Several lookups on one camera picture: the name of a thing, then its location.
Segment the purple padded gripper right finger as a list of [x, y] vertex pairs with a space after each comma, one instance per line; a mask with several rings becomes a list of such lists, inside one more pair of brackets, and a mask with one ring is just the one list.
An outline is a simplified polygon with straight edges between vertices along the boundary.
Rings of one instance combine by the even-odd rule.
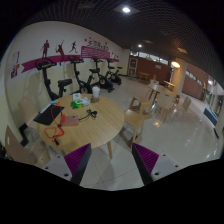
[[144, 185], [180, 170], [180, 165], [167, 154], [157, 154], [137, 143], [132, 144], [132, 155]]

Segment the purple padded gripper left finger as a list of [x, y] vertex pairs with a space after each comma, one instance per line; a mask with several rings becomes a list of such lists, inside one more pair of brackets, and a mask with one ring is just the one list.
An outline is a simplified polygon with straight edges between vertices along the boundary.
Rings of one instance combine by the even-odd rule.
[[57, 155], [43, 169], [76, 185], [82, 181], [92, 150], [86, 144], [66, 156]]

